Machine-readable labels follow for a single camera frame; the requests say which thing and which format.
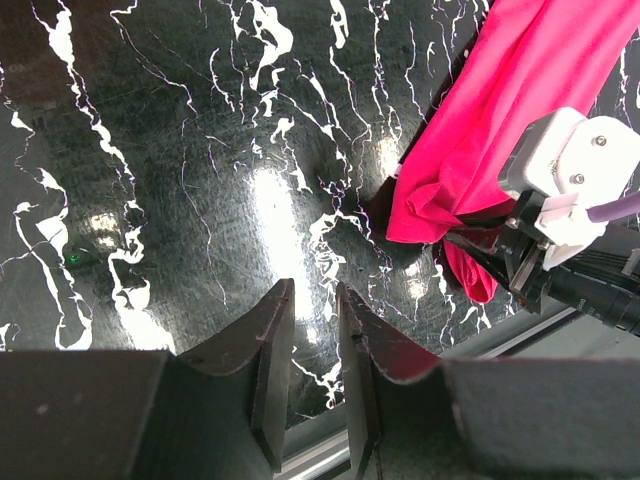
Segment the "red t shirt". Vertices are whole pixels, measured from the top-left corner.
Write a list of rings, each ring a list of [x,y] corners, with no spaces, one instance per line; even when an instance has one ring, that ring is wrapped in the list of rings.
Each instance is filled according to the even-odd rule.
[[[431,244],[466,215],[508,212],[498,175],[525,128],[589,112],[638,25],[635,1],[495,2],[400,169],[387,238]]]

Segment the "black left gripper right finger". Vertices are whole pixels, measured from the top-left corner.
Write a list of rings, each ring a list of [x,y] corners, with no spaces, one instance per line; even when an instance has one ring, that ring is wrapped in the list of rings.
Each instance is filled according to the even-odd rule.
[[[336,293],[358,479],[635,479],[635,359],[443,359]]]

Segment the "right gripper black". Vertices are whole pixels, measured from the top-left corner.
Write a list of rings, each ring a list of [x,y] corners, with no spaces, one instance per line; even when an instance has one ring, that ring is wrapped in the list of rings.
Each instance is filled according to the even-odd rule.
[[[605,325],[639,333],[639,232],[611,224],[576,256],[544,268],[549,239],[534,228],[544,197],[520,195],[503,229],[452,229],[445,258],[464,290],[509,289],[533,313],[557,300]]]

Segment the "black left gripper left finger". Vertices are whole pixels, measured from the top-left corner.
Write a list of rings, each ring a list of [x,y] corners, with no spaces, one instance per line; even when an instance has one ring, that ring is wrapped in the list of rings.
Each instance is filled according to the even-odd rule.
[[[1,357],[5,479],[270,479],[283,461],[295,285],[190,350]]]

